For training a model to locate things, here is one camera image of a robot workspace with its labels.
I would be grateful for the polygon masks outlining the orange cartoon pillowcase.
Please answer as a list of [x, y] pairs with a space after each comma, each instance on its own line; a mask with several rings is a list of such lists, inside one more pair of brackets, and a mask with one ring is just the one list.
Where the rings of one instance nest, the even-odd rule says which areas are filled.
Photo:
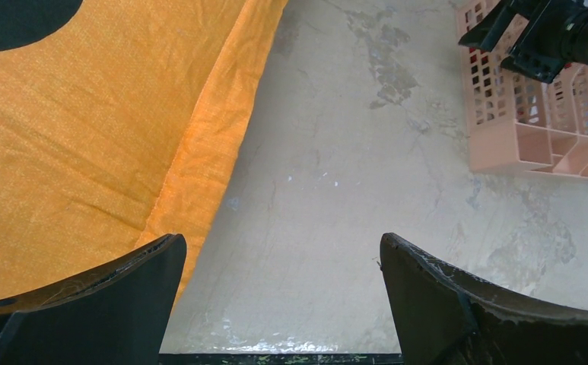
[[230, 182], [283, 1], [0, 1], [0, 300], [167, 233]]

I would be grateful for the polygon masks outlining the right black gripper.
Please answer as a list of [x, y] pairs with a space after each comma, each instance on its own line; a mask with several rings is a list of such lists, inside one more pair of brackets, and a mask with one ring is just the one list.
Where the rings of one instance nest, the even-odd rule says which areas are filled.
[[[460, 46], [491, 52], [516, 16], [513, 1], [499, 1], [465, 33]], [[501, 67], [550, 84], [566, 66], [580, 63], [581, 30], [588, 21], [583, 1], [539, 1]]]

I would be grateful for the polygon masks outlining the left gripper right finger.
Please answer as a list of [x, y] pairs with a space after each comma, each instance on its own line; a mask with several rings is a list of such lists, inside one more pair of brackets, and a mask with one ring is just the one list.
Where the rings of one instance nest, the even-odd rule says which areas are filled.
[[380, 268], [406, 364], [588, 364], [588, 310], [505, 289], [394, 233]]

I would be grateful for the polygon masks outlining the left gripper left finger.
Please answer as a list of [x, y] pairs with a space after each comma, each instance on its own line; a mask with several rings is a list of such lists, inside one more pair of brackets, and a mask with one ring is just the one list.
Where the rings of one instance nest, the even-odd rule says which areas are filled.
[[156, 364], [187, 245], [167, 234], [0, 300], [0, 364]]

